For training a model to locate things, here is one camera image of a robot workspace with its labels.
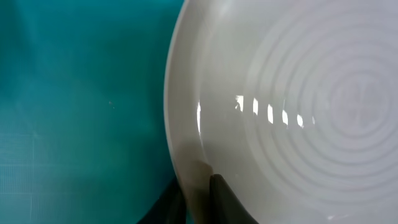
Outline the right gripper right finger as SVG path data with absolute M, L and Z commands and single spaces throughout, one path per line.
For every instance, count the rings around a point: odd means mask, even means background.
M 258 224 L 220 174 L 210 177 L 210 220 L 213 224 Z

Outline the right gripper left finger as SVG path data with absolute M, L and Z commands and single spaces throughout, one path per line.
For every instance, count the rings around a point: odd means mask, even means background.
M 187 206 L 175 177 L 137 224 L 186 224 Z

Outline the grey round plate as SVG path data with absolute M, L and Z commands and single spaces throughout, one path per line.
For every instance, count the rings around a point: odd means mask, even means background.
M 397 1 L 185 1 L 164 116 L 195 223 L 396 223 Z

